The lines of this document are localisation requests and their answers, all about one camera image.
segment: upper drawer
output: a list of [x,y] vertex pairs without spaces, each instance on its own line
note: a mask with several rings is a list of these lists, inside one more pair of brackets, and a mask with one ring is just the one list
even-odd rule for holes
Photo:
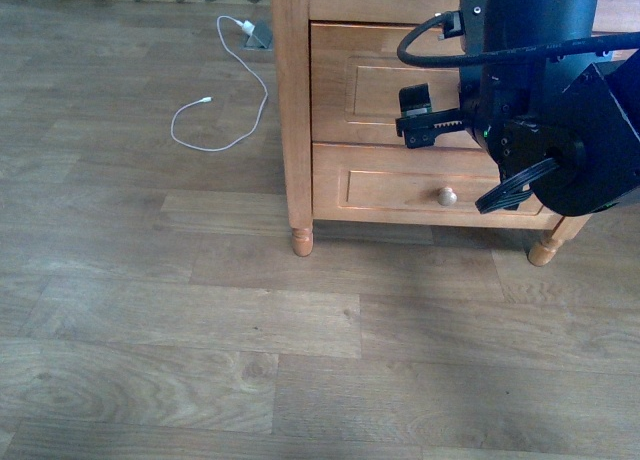
[[[311,20],[417,24],[459,0],[310,0]],[[595,31],[640,30],[638,0],[599,0]]]
[[[434,111],[457,108],[457,69],[425,70],[402,64],[396,48],[408,28],[312,24],[312,139],[404,145],[396,135],[398,91],[428,83]],[[437,32],[423,35],[413,51],[460,54],[460,42],[439,42]],[[466,132],[438,137],[438,146],[476,148]]]

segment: drawer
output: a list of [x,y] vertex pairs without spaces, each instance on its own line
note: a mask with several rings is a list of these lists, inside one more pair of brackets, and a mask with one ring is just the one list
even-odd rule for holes
[[[310,0],[311,20],[418,24],[459,0]],[[599,0],[594,31],[640,30],[638,0]]]
[[[499,182],[497,167],[474,149],[313,145],[313,214],[325,220],[483,227],[552,228],[559,216],[536,198],[517,211],[481,215],[475,201]],[[453,205],[438,202],[451,188]]]
[[[396,49],[409,28],[314,23],[311,26],[312,139],[318,142],[404,145],[396,135],[398,91],[429,83],[434,111],[457,108],[457,69],[409,67]],[[427,32],[415,52],[461,54],[456,39],[439,42]],[[443,135],[437,145],[477,148],[466,132]]]

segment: laminate floor plank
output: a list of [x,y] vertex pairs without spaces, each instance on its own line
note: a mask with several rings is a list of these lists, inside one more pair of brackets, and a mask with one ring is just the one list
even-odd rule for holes
[[608,460],[610,457],[591,455],[555,455],[539,452],[508,452],[504,450],[480,450],[476,448],[425,449],[423,460]]
[[199,244],[182,232],[0,224],[0,272],[186,283]]
[[192,283],[502,300],[490,252],[327,240],[300,259],[289,239],[206,235]]
[[35,182],[6,185],[0,223],[151,228],[167,192]]
[[22,336],[360,356],[357,295],[55,278]]
[[0,337],[18,334],[48,281],[39,275],[0,274]]
[[0,0],[0,458],[637,459],[640,209],[544,268],[415,225],[296,257],[274,52],[225,21],[260,126],[170,136],[253,125],[215,22],[269,4],[229,2]]
[[637,375],[281,356],[274,433],[631,459],[639,387]]
[[361,296],[363,358],[640,374],[640,305]]
[[82,422],[24,421],[8,458],[421,460],[420,447]]
[[187,232],[287,236],[284,195],[172,190],[157,225]]
[[277,355],[0,339],[0,403],[51,420],[270,433]]
[[494,250],[505,299],[513,303],[593,307],[638,306],[640,269],[636,257],[563,255],[551,268],[531,268],[518,252]]
[[176,144],[176,151],[148,155],[131,152],[86,153],[75,163],[68,183],[136,186],[176,190],[284,193],[282,160],[207,156]]
[[9,448],[9,444],[18,430],[19,423],[20,421],[17,418],[3,417],[0,410],[0,458],[10,458],[3,455]]

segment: cable connector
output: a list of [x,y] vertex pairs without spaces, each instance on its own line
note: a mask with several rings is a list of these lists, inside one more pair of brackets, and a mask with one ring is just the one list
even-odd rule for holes
[[245,20],[244,23],[240,25],[240,28],[242,28],[242,31],[245,34],[251,36],[256,26],[253,23],[251,23],[249,20]]

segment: turned wooden leg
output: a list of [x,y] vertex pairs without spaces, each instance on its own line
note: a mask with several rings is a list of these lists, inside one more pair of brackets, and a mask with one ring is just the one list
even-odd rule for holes
[[544,232],[542,238],[531,248],[527,256],[529,262],[536,267],[542,267],[549,263],[564,242],[575,238],[589,218],[591,218],[591,215],[563,217],[556,225],[556,228]]
[[313,249],[313,230],[312,228],[292,228],[291,244],[293,251],[299,257],[306,257]]

